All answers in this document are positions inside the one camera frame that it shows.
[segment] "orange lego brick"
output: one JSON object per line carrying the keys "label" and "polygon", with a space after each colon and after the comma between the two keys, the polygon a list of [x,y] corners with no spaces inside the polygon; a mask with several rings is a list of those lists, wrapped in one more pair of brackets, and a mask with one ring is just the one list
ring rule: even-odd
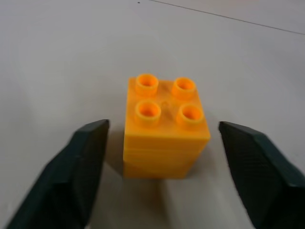
{"label": "orange lego brick", "polygon": [[188,78],[130,78],[124,148],[201,151],[210,132],[195,83]]}
{"label": "orange lego brick", "polygon": [[184,178],[190,167],[179,167],[177,169],[166,169],[166,168],[146,168],[141,163],[130,164],[124,162],[124,176],[127,178],[173,178],[179,179]]}
{"label": "orange lego brick", "polygon": [[141,162],[144,166],[166,166],[168,168],[181,167],[192,164],[201,151],[187,150],[147,150],[124,149],[123,160],[126,162]]}

